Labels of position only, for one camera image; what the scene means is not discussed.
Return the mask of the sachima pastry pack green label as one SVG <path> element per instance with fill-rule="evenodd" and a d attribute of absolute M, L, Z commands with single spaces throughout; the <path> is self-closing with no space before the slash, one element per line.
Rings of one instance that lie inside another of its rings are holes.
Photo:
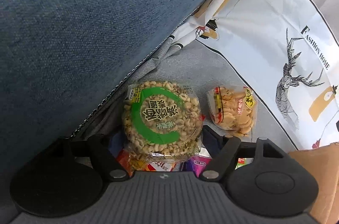
<path fill-rule="evenodd" d="M 239 158 L 235 169 L 246 166 L 253 162 L 253 158 Z"/>

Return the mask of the small biscuit bag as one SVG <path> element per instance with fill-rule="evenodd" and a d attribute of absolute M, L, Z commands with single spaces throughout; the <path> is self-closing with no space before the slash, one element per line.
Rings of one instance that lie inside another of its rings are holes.
<path fill-rule="evenodd" d="M 215 125 L 236 136 L 248 137 L 256 124 L 257 100 L 246 86 L 216 86 L 207 92 Z"/>

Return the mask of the round green puffed grain cake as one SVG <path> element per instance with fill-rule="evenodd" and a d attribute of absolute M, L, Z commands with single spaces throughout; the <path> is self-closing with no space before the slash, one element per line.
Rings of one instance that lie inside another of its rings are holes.
<path fill-rule="evenodd" d="M 181 162 L 199 153 L 203 116 L 187 85 L 144 81 L 128 86 L 122 124 L 133 156 L 148 162 Z"/>

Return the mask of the red snack bag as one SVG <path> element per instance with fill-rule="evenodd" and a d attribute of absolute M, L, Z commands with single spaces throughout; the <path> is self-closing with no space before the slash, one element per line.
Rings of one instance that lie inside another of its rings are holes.
<path fill-rule="evenodd" d="M 176 163 L 147 162 L 142 158 L 138 159 L 136 156 L 132 156 L 127 150 L 124 149 L 119 152 L 116 159 L 127 171 L 130 177 L 132 177 L 135 171 L 171 172 L 176 166 Z"/>

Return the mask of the cardboard box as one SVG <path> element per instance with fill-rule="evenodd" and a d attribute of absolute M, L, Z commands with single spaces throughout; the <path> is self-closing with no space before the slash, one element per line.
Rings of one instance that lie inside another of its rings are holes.
<path fill-rule="evenodd" d="M 318 196 L 310 214 L 319 223 L 338 223 L 338 142 L 289 155 L 316 179 Z"/>

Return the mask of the purple wafer bar pack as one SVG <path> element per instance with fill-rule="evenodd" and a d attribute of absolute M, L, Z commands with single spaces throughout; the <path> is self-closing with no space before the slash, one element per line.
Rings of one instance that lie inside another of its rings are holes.
<path fill-rule="evenodd" d="M 184 170 L 194 172 L 198 178 L 211 160 L 212 158 L 207 149 L 205 147 L 201 147 L 198 154 L 192 156 L 185 162 Z"/>

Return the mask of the deer print cushion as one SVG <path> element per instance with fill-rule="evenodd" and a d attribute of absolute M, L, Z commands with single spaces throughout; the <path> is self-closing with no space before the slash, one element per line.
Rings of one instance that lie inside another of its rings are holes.
<path fill-rule="evenodd" d="M 312 0 L 206 0 L 174 32 L 222 55 L 297 148 L 338 141 L 338 42 Z"/>

